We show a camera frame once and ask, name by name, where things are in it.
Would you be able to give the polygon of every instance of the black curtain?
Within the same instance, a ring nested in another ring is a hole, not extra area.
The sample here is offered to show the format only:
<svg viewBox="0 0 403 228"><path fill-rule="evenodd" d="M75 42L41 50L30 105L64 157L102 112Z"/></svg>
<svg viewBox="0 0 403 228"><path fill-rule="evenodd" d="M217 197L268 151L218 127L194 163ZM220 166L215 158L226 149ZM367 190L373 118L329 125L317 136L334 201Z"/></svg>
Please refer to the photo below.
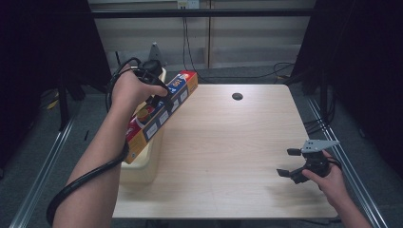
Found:
<svg viewBox="0 0 403 228"><path fill-rule="evenodd" d="M337 98L403 177L403 2L317 0L316 9L339 13L311 17L292 76L303 75L311 93L325 72Z"/></svg>
<svg viewBox="0 0 403 228"><path fill-rule="evenodd" d="M110 78L87 0L6 0L0 7L0 167L24 138L43 91L63 80L76 100L80 85L102 88Z"/></svg>

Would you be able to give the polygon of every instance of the wall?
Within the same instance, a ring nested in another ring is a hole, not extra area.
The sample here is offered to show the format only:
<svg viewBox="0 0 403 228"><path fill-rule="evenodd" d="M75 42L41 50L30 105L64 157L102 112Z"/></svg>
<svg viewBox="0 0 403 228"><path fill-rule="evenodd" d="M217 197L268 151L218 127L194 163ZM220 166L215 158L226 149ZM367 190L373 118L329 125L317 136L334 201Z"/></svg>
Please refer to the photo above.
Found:
<svg viewBox="0 0 403 228"><path fill-rule="evenodd" d="M93 10L174 10L176 1L88 0ZM210 1L201 9L311 9L315 0ZM187 18L188 40L195 68L272 66L294 62L309 17ZM121 58L148 57L157 42L167 69L183 68L183 19L96 19L109 64ZM186 65L190 66L187 50Z"/></svg>

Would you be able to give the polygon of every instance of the table surface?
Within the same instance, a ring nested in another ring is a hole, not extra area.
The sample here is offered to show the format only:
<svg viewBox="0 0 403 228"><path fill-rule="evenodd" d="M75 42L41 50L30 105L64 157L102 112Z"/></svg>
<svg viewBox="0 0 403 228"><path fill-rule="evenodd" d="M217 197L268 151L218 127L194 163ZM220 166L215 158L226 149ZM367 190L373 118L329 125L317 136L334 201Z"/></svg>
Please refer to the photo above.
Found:
<svg viewBox="0 0 403 228"><path fill-rule="evenodd" d="M315 183L278 176L305 163L286 150L308 139L287 86L199 85L164 127L155 180L122 182L114 218L336 216Z"/></svg>

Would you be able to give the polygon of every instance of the electric cord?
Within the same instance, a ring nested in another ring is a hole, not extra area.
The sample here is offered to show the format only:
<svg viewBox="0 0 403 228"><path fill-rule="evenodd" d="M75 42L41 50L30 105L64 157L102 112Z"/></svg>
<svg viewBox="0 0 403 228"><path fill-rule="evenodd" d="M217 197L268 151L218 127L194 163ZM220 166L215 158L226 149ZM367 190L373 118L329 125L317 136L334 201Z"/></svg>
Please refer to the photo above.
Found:
<svg viewBox="0 0 403 228"><path fill-rule="evenodd" d="M79 187L84 185L85 183L93 180L94 178L100 176L103 174L105 171L115 167L116 165L122 163L125 160L125 157L128 154L128 144L125 142L124 149L122 154L116 158L115 160L109 161L91 171L88 173L84 174L77 180L71 182L69 185L64 187L62 191L60 191L50 202L48 205L47 209L47 221L48 224L51 226L53 224L54 216L56 214L56 210L59 207L59 205L75 190L77 190Z"/></svg>
<svg viewBox="0 0 403 228"><path fill-rule="evenodd" d="M319 222L319 221L312 221L312 220L308 220L308 219L299 219L299 221L311 223L311 224L314 224L314 225L329 226L329 225L331 225L332 223L340 223L340 222L341 222L341 219L328 220L328 223Z"/></svg>
<svg viewBox="0 0 403 228"><path fill-rule="evenodd" d="M317 120L304 122L307 134L312 135L320 130L323 130L325 127L329 126L330 123L335 118L335 113L336 113L336 95L335 93L333 93L332 102L330 104L329 111L327 112L328 115L326 117L321 117Z"/></svg>
<svg viewBox="0 0 403 228"><path fill-rule="evenodd" d="M118 65L121 65L121 58L119 57L119 52L115 51L115 56L116 56L116 61L118 62Z"/></svg>
<svg viewBox="0 0 403 228"><path fill-rule="evenodd" d="M41 105L39 108L41 108L41 109L45 108L45 107L47 107L47 106L49 106L49 105L51 105L51 104L53 104L53 103L55 103L57 101L59 101L59 96L53 98L52 100L50 100L50 102L47 102L46 104Z"/></svg>
<svg viewBox="0 0 403 228"><path fill-rule="evenodd" d="M187 51L189 53L189 58L190 58L190 63L192 64L193 70L198 74L199 78L202 79L203 81L209 83L209 84L214 84L213 82L205 79L196 69L195 69L195 65L193 64L193 58L192 58L192 54L190 52L190 44L189 44L189 35L187 32L187 20L186 17L183 17L183 54L182 54L182 58L183 58L183 66L184 68L187 70L186 67L186 63L184 61L184 49L185 49L185 43L187 43Z"/></svg>
<svg viewBox="0 0 403 228"><path fill-rule="evenodd" d="M135 60L138 64L138 66L140 65L141 61L135 57L130 58L129 60L125 61L123 64L121 64L119 66L119 68L116 70L116 72L113 74L109 85L107 87L107 93L106 93L106 110L109 111L110 107L112 106L112 91L113 91L113 87L115 86L116 82L118 81L119 77L129 71L129 70L140 70L139 68L136 67L130 67L128 69L124 69L124 67L131 61ZM145 71L144 75L150 75L152 77L155 77L155 75L151 74L150 72ZM64 187L50 202L50 204L48 205L48 209L47 209L47 221L48 224L52 225L53 224L53 220L54 220L54 216L56 214L56 210L59 207L59 205L75 190L77 190L80 186L82 186L83 184L89 182L90 180L98 177L99 175L103 174L105 171L110 170L111 168L115 167L116 165L122 163L129 151L129 146L127 144L127 142L125 142L123 151L121 153L121 155L119 157L117 157L116 159L109 161L91 171L89 171L88 173L84 174L83 176L81 176L80 178L78 178L77 180L74 180L73 182L71 182L69 185L67 185L66 187Z"/></svg>
<svg viewBox="0 0 403 228"><path fill-rule="evenodd" d="M42 94L42 95L41 95L41 98L46 98L48 95L54 93L54 91L56 91L56 90L57 90L56 88L51 89L50 91L48 91L48 92Z"/></svg>
<svg viewBox="0 0 403 228"><path fill-rule="evenodd" d="M192 54L191 54L191 51L190 51L190 44L189 44L189 36L188 36L188 29L187 29L187 20L186 20L185 17L183 17L183 49L182 49L182 60L183 60L183 66L184 66L184 68L187 70L186 63L185 63L185 60L184 60L184 50L185 50L185 47L186 47L186 43L187 43L187 50L188 50L188 53L189 53L189 58L190 58L190 62L191 62L191 65L192 65L192 67L193 67L193 70L199 75L199 77L200 77L203 81L205 81L205 82L207 82L207 83L210 83L210 84L215 84L215 83L212 82L212 81L210 81L210 80L208 80L208 79L259 79L259 78L264 78L264 77L268 77L268 76L277 74L278 72L280 72L280 71L282 71L282 70L284 70L284 69L286 69L286 68L288 68L288 67L294 65L293 63L276 63L276 64L273 66L273 69L274 69L273 72L270 72L270 73L267 73L267 74L263 74L263 75L260 75L260 76L245 76L245 77L220 77L220 76L215 76L215 77L203 77L203 76L201 76L200 73L195 69L195 66L194 66L194 64L193 64L193 58L192 58ZM276 66L278 66L278 65L280 65L280 64L287 64L287 66L282 67L282 68L280 68L279 70L276 70Z"/></svg>
<svg viewBox="0 0 403 228"><path fill-rule="evenodd" d="M278 80L278 71L276 71L276 67L277 67L278 65L287 65L287 67L290 67L290 66L293 66L294 64L292 64L292 63L276 63L276 64L273 66L273 72L275 72L275 74L276 74L276 78L275 78L275 81L273 82L273 85L275 85L275 84L277 83L277 80Z"/></svg>
<svg viewBox="0 0 403 228"><path fill-rule="evenodd" d="M330 156L330 157L326 157L326 159L328 160L328 163L332 163L335 166L337 166L340 170L343 170L343 167L341 166L341 162L337 158Z"/></svg>

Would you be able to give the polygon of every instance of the wire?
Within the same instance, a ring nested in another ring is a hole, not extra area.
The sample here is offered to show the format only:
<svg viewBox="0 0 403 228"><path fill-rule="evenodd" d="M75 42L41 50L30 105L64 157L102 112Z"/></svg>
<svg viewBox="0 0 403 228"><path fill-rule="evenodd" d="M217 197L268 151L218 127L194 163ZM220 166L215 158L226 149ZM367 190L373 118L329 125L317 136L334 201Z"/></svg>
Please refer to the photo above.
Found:
<svg viewBox="0 0 403 228"><path fill-rule="evenodd" d="M290 67L290 66L293 66L294 64L292 64L292 63L276 63L273 66L273 71L276 74L276 78L275 78L275 81L273 82L273 85L275 85L277 83L277 80L278 80L278 75L277 75L278 71L276 71L276 66L278 66L278 65L288 65L287 67Z"/></svg>
<svg viewBox="0 0 403 228"><path fill-rule="evenodd" d="M53 98L50 102L41 105L39 108L42 109L42 108L47 107L47 106L49 106L49 105L51 105L51 104L53 104L53 103L55 103L55 102L57 102L57 101L59 101L59 96Z"/></svg>
<svg viewBox="0 0 403 228"><path fill-rule="evenodd" d="M119 58L119 53L118 51L115 51L115 55L116 55L116 61L118 62L118 65L121 65L121 58Z"/></svg>
<svg viewBox="0 0 403 228"><path fill-rule="evenodd" d="M354 8L355 8L355 0L354 0L353 3L351 4L350 9L349 9L349 12L348 12L348 15L347 15L347 18L346 18L345 21L343 22L341 32L340 32L339 35L337 36L336 47L333 49L332 56L330 57L330 62L332 62L332 61L335 59L337 47L340 45L341 38L342 38L342 36L343 36L343 33L345 32L345 29L346 29L346 27L347 27L347 24L348 24L350 18L352 17ZM333 103L335 103L335 102L336 102L336 96L335 96L335 93L333 93ZM318 132L319 130L322 130L324 127L326 127L326 126L328 126L328 125L330 124L330 122L331 122L331 121L333 120L333 118L335 117L335 106L336 106L336 105L333 104L333 106L334 106L334 109L333 109L333 111L332 111L332 114L330 114L330 115L331 115L331 118L328 120L328 123L323 124L320 129L317 129L317 130L308 132L308 135L309 135L309 134L313 134L313 133L315 133L315 132ZM320 122L326 121L326 119L327 119L327 117L326 117L326 118L322 117L322 118L320 118L320 119L317 120L317 121L318 121L319 124L321 124Z"/></svg>
<svg viewBox="0 0 403 228"><path fill-rule="evenodd" d="M54 89L48 91L47 93L42 94L42 95L41 95L41 98L47 97L48 95L50 95L51 93L53 93L55 90L56 90L56 88L54 88Z"/></svg>
<svg viewBox="0 0 403 228"><path fill-rule="evenodd" d="M51 226L53 224L54 216L56 214L56 210L59 207L59 205L75 190L77 190L79 187L81 187L83 184L87 183L88 181L91 181L92 179L100 176L103 174L105 171L115 167L116 165L122 163L125 160L125 157L127 156L128 153L128 144L125 142L124 148L123 148L123 153L116 158L113 161L107 162L98 168L95 168L88 173L84 174L77 180L71 182L68 186L62 189L50 202L48 209L47 209L47 221L49 225Z"/></svg>
<svg viewBox="0 0 403 228"><path fill-rule="evenodd" d="M340 223L341 219L328 220L328 223L312 221L312 220L308 220L308 219L299 219L299 221L311 223L311 224L314 224L314 225L328 226L328 225L330 225L332 223Z"/></svg>
<svg viewBox="0 0 403 228"><path fill-rule="evenodd" d="M200 77L202 80L204 80L205 82L210 83L210 84L214 84L214 82L211 82L211 81L209 81L209 80L207 80L207 79L221 79L221 78L223 78L223 79L232 79L232 78L235 78L235 79L243 79L243 78L245 78L245 79L258 79L258 78L264 78L264 77L267 77L267 76L271 76L271 75L273 75L273 74L277 74L278 72L284 70L285 68L288 68L288 67L294 65L293 63L277 63L277 64L275 64L275 65L273 66L273 68L275 68L277 65L280 65L280 64L287 64L287 66L285 66L285 67L283 67L283 68L280 68L279 70L274 70L273 72L270 72L270 73L267 73L267 74L263 74L263 75L260 75L260 76L245 76L245 77L220 77L220 76L215 76L215 77L203 77L203 76L201 76L200 73L195 69L195 66L194 66L194 64L193 64L193 58L192 58L192 54L191 54L191 51L190 51L190 44L189 44L189 36L188 36L188 29L187 29L187 20L186 20L185 17L183 17L183 50L182 50L182 59L183 59L183 66L184 66L184 68L187 70L187 67L186 67L186 64L185 64L185 60L184 60L185 43L187 43L187 50L188 50L188 53L189 53L189 58L190 58L190 62L191 62L191 64L192 64L193 70L199 75L199 77Z"/></svg>
<svg viewBox="0 0 403 228"><path fill-rule="evenodd" d="M183 56L182 57L183 57L184 68L187 70L186 64L184 62L184 46L185 46L185 44L184 44L185 41L184 40L187 42L187 51L189 53L190 63L192 64L193 70L198 74L199 78L201 78L203 81L205 81L207 83L210 83L210 84L214 84L213 82L211 82L211 81L205 79L204 77L202 77L202 75L195 69L195 65L193 64L192 54L190 52L190 44L189 44L189 36L188 36L188 33L187 33L187 20L186 20L186 17L183 17Z"/></svg>
<svg viewBox="0 0 403 228"><path fill-rule="evenodd" d="M107 93L106 93L106 110L109 111L110 107L112 106L112 91L113 91L113 87L115 86L116 82L118 81L119 77L124 73L127 72L129 70L132 69L132 67L130 67L129 69L125 69L123 70L123 68L131 61L135 60L137 62L137 64L140 64L140 60L133 57L130 58L129 60L125 61L122 65L120 65L118 67L118 69L116 70L116 72L113 74L112 79L110 80L108 87L107 87ZM128 154L128 149L129 146L127 144L127 142L125 142L124 148L122 150L122 154L112 160L109 161L91 171L89 171L88 173L84 174L83 176L81 176L80 178L78 178L77 180L74 180L73 182L71 182L69 185L67 185L66 187L64 187L50 202L50 204L48 205L48 209L47 209L47 221L49 223L49 225L51 226L53 224L53 220L54 220L54 216L56 214L56 210L59 207L59 205L75 190L77 190L80 186L82 186L83 184L87 183L88 181L98 177L99 175L103 174L105 171L115 167L116 165L122 163L125 160L125 157Z"/></svg>
<svg viewBox="0 0 403 228"><path fill-rule="evenodd" d="M329 126L330 123L333 121L333 119L335 118L335 113L336 113L336 95L335 93L332 94L333 98L332 98L332 102L330 104L330 108L328 113L328 116L326 117L321 117L317 120L313 120L313 121L309 121L309 122L305 122L305 129L307 131L308 135L312 135L318 131L323 130L325 127Z"/></svg>

